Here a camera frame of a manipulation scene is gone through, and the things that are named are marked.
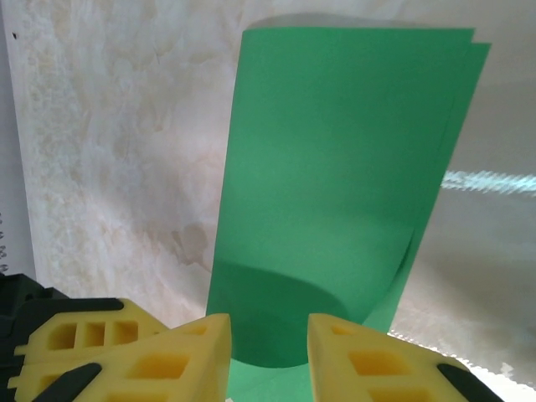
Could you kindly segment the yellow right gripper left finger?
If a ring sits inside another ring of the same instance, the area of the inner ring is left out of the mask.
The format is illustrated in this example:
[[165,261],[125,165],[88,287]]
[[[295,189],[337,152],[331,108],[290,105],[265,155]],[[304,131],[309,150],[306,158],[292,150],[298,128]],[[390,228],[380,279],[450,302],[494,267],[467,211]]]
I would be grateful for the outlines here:
[[229,315],[129,343],[64,372],[35,402],[225,402]]

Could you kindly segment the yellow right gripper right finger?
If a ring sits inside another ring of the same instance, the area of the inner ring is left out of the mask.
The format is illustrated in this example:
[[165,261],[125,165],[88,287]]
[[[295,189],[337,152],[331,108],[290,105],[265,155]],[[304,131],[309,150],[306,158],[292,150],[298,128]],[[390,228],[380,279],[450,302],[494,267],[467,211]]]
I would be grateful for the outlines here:
[[497,402],[455,358],[335,316],[308,318],[314,402]]

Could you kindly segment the green paper sheet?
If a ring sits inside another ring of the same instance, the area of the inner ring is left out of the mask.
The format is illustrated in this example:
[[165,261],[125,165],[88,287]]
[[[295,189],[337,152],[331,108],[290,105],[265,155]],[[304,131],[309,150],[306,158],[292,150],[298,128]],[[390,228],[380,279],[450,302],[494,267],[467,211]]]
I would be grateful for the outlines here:
[[312,402],[307,321],[387,332],[490,44],[470,28],[250,28],[208,313],[232,402]]

